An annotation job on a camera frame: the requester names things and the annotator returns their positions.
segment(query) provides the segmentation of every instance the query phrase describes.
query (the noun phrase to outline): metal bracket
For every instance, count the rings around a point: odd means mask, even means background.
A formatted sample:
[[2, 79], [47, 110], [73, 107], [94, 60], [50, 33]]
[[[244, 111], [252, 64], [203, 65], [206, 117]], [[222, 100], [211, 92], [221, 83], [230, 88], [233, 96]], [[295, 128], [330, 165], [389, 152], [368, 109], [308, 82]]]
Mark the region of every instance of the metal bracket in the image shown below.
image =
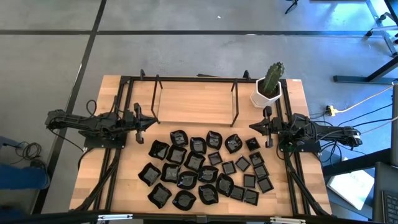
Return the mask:
[[144, 80], [144, 76], [145, 76], [144, 69], [141, 69], [141, 70], [139, 71], [139, 76], [140, 76], [141, 81]]
[[305, 220], [299, 220], [295, 218], [271, 217], [271, 223], [305, 224]]
[[207, 223], [206, 215], [197, 215], [197, 223]]
[[243, 78], [245, 78], [246, 81], [250, 82], [251, 78], [250, 78], [250, 75], [249, 75], [249, 71], [247, 71], [247, 70], [244, 71]]
[[98, 221], [132, 219], [132, 214], [98, 215]]

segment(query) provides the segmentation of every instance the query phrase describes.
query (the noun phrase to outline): white flower pot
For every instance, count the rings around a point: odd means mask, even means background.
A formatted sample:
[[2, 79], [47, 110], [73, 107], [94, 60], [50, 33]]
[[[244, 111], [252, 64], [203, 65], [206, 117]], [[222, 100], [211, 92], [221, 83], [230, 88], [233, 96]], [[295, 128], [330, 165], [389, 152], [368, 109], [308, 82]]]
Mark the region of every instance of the white flower pot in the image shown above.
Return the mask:
[[256, 108], [265, 108], [266, 106], [270, 106], [273, 104], [276, 100], [280, 98], [282, 95], [281, 92], [281, 85], [280, 82], [278, 82], [278, 94], [275, 97], [267, 98], [263, 94], [259, 93], [258, 86], [259, 86], [259, 81], [263, 80], [265, 78], [260, 78], [259, 80], [256, 81], [256, 89], [251, 93], [250, 100], [253, 103], [253, 105]]

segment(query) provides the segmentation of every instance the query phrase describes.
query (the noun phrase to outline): black bowl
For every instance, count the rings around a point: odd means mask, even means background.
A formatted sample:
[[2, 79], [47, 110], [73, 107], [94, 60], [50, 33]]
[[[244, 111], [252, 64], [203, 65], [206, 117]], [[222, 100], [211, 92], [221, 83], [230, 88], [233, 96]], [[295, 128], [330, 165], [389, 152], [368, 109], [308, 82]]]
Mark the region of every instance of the black bowl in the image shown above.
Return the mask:
[[164, 158], [167, 155], [167, 150], [169, 149], [169, 147], [170, 146], [167, 143], [155, 140], [154, 143], [152, 143], [152, 146], [150, 147], [150, 151], [148, 154], [153, 158], [164, 160]]
[[251, 163], [253, 164], [254, 167], [259, 166], [264, 163], [264, 160], [263, 160], [260, 152], [255, 152], [253, 154], [250, 154], [249, 157], [250, 157]]
[[218, 169], [213, 166], [203, 166], [198, 173], [198, 180], [203, 183], [213, 183], [216, 181]]
[[209, 157], [210, 164], [212, 166], [215, 166], [215, 165], [220, 164], [220, 163], [223, 162], [223, 159], [221, 158], [221, 155], [220, 155], [219, 152], [214, 152], [214, 153], [211, 153], [211, 154], [209, 154], [207, 156]]
[[264, 194], [272, 189], [274, 189], [274, 186], [272, 186], [271, 181], [269, 180], [268, 177], [265, 177], [261, 180], [258, 180], [257, 183], [260, 186], [261, 192]]
[[244, 193], [244, 202], [250, 203], [252, 205], [257, 206], [257, 203], [259, 201], [259, 192], [256, 192], [254, 190], [246, 189], [246, 192]]
[[192, 171], [185, 171], [178, 175], [177, 187], [184, 190], [191, 190], [197, 184], [198, 174]]
[[201, 137], [192, 137], [189, 141], [189, 146], [192, 152], [197, 154], [206, 154], [206, 141]]
[[242, 202], [243, 197], [244, 197], [244, 191], [245, 191], [244, 187], [238, 187], [238, 186], [234, 185], [234, 189], [232, 190], [231, 198], [240, 200]]
[[234, 187], [234, 180], [229, 176], [220, 173], [216, 182], [217, 192], [227, 197], [231, 196]]
[[182, 190], [176, 194], [173, 200], [173, 205], [180, 210], [188, 211], [192, 208], [196, 199], [197, 198], [192, 193]]
[[158, 183], [148, 195], [148, 199], [160, 209], [166, 204], [167, 200], [171, 196], [172, 193], [161, 183]]
[[164, 182], [177, 183], [178, 173], [180, 172], [180, 166], [175, 164], [165, 163], [162, 169], [161, 180]]
[[154, 184], [157, 178], [161, 175], [161, 172], [151, 163], [144, 166], [143, 170], [138, 174], [138, 177], [144, 181], [148, 187]]
[[174, 162], [178, 165], [181, 165], [184, 162], [185, 154], [187, 150], [183, 147], [172, 145], [169, 150], [169, 154], [167, 155], [166, 159], [170, 162]]
[[256, 188], [256, 176], [251, 174], [243, 174], [243, 186]]
[[236, 162], [235, 162], [235, 165], [239, 168], [239, 169], [241, 169], [241, 171], [246, 171], [248, 168], [249, 168], [249, 166], [250, 166], [250, 162], [244, 157], [244, 156], [241, 156]]
[[188, 169], [198, 172], [205, 160], [206, 158], [203, 155], [190, 152], [188, 154], [187, 160], [184, 163], [184, 166]]
[[238, 152], [242, 148], [242, 140], [237, 134], [233, 134], [225, 140], [225, 147], [230, 154]]
[[226, 175], [230, 175], [230, 174], [236, 173], [234, 162], [233, 161], [224, 162], [223, 163], [223, 170], [224, 170], [224, 173]]
[[211, 184], [199, 186], [199, 198], [205, 205], [218, 203], [218, 193], [216, 188]]
[[268, 170], [264, 166], [264, 164], [256, 166], [254, 168], [254, 173], [256, 173], [256, 176], [257, 176], [258, 179], [262, 179], [263, 177], [267, 177], [269, 175]]
[[254, 151], [260, 148], [259, 142], [257, 142], [256, 137], [246, 140], [246, 145], [250, 151]]
[[206, 144], [208, 147], [219, 150], [223, 144], [223, 137], [220, 133], [209, 131], [206, 136]]
[[185, 131], [177, 130], [170, 132], [170, 139], [172, 143], [176, 146], [187, 146], [188, 145], [188, 136]]

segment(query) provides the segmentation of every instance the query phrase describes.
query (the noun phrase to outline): concrete floor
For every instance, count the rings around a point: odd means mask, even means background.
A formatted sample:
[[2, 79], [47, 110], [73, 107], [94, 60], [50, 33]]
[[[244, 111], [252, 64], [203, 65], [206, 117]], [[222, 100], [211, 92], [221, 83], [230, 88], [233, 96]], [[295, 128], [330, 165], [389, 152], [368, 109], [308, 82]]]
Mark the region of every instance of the concrete floor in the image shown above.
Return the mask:
[[[290, 4], [259, 0], [114, 0], [108, 1], [99, 29], [329, 31], [368, 30], [374, 25], [362, 1], [301, 0], [285, 15]], [[379, 14], [386, 11], [382, 1], [373, 4]], [[1, 1], [0, 29], [91, 29], [99, 5], [99, 0]], [[47, 111], [65, 108], [87, 40], [88, 36], [0, 35], [0, 135], [40, 143], [46, 160], [54, 140], [44, 126]], [[252, 77], [262, 77], [277, 61], [285, 64], [285, 78], [303, 80], [310, 112], [321, 113], [326, 105], [343, 109], [386, 87], [334, 83], [333, 75], [366, 76], [390, 59], [380, 37], [97, 36], [74, 113], [87, 114], [85, 103], [96, 99], [103, 75], [138, 75], [142, 68], [148, 75], [241, 77], [249, 70]], [[398, 71], [389, 75], [398, 77]], [[326, 120], [337, 125], [389, 103], [391, 91]], [[391, 109], [384, 109], [350, 124], [390, 117]], [[387, 125], [364, 134], [364, 144], [356, 150], [370, 153], [389, 147], [389, 128]], [[83, 144], [75, 130], [68, 130], [67, 138]], [[80, 155], [77, 148], [64, 143], [43, 212], [68, 210]], [[360, 154], [344, 150], [343, 156]], [[0, 151], [0, 162], [15, 160], [11, 148]], [[17, 204], [27, 211], [34, 198], [33, 191], [0, 190], [0, 204]], [[338, 209], [333, 212], [347, 216]]]

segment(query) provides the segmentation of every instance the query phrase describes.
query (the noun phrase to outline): desk leg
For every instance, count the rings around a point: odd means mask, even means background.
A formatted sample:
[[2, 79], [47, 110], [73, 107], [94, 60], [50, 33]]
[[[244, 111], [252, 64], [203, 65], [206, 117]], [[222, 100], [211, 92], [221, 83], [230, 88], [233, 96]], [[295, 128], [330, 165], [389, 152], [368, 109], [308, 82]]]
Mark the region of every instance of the desk leg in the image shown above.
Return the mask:
[[384, 149], [377, 151], [366, 156], [360, 156], [355, 159], [340, 162], [338, 166], [325, 166], [323, 168], [323, 176], [331, 177], [334, 175], [346, 174], [349, 172], [372, 168], [376, 162], [383, 162], [390, 164], [391, 149]]
[[393, 58], [391, 61], [387, 62], [385, 65], [377, 69], [368, 77], [335, 75], [333, 77], [333, 80], [335, 82], [342, 82], [342, 83], [368, 83], [368, 84], [391, 85], [391, 83], [395, 81], [396, 78], [382, 78], [382, 77], [387, 73], [391, 72], [396, 67], [398, 67], [398, 57]]

